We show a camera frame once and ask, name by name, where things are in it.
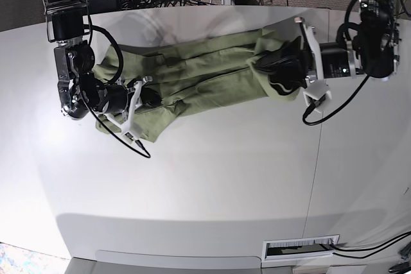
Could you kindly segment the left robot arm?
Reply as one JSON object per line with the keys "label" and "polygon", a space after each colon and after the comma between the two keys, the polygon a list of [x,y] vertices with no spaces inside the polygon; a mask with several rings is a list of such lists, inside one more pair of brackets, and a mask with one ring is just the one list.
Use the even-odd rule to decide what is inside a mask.
{"label": "left robot arm", "polygon": [[399,62],[396,10],[401,1],[351,0],[335,41],[328,43],[318,42],[313,27],[296,17],[300,36],[280,47],[265,47],[252,67],[281,96],[332,78],[387,78]]}

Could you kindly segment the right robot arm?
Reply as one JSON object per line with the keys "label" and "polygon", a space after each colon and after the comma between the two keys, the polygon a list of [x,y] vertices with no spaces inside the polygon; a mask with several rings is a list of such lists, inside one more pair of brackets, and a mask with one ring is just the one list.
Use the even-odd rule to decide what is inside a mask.
{"label": "right robot arm", "polygon": [[[122,137],[140,139],[142,129],[134,122],[136,110],[143,105],[143,87],[152,81],[143,76],[125,84],[121,75],[123,54],[114,37],[89,19],[88,0],[42,0],[49,42],[57,43],[54,57],[58,75],[58,94],[62,113],[74,120],[88,113],[105,116],[117,127]],[[118,68],[107,81],[97,79],[92,71],[95,55],[91,47],[94,32],[103,34],[118,57]]]}

